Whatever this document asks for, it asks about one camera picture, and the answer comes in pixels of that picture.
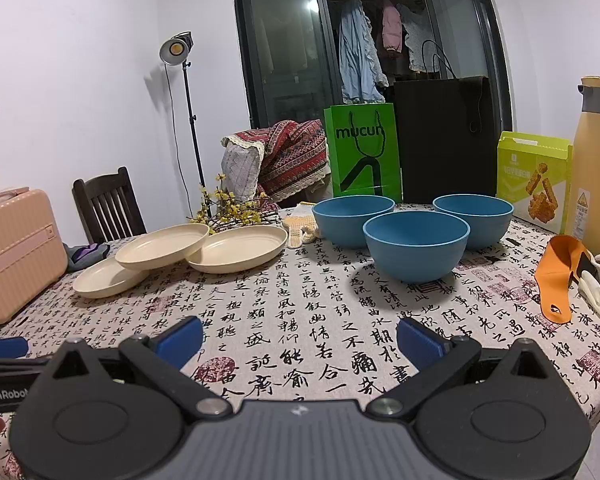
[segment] chair backrest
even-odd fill
[[[146,233],[126,168],[87,182],[74,182],[75,204],[90,243],[120,240]]]

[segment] yellow thermos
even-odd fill
[[[600,254],[600,77],[582,78],[580,123],[573,141],[567,234]]]

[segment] table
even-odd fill
[[[0,337],[24,336],[31,355],[40,356],[70,335],[114,346],[196,315],[205,341],[182,371],[234,408],[243,398],[354,398],[364,407],[416,373],[395,341],[397,319],[413,316],[445,337],[464,333],[485,347],[535,339],[594,427],[600,421],[600,319],[573,286],[570,323],[557,325],[540,313],[533,272],[551,236],[514,218],[499,244],[466,252],[453,273],[424,285],[393,280],[376,269],[367,250],[341,250],[328,240],[286,249],[240,274],[201,274],[186,263],[165,267],[104,300],[76,296],[75,274],[69,274],[1,327]],[[123,243],[113,243],[112,254]],[[0,459],[5,478],[16,478],[6,433]]]

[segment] green snack box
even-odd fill
[[[503,132],[498,142],[498,197],[514,205],[518,218],[563,234],[572,152],[567,139]]]
[[[402,201],[394,105],[336,105],[324,111],[333,195]]]

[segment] plate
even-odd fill
[[[210,274],[229,274],[253,269],[268,262],[286,245],[286,231],[273,225],[251,225],[229,229],[207,238],[187,261]]]
[[[106,258],[74,280],[74,291],[85,298],[108,298],[136,286],[148,275],[148,270],[125,269],[115,258]]]
[[[152,270],[184,260],[209,234],[203,224],[183,224],[142,235],[120,247],[116,261],[131,270]]]

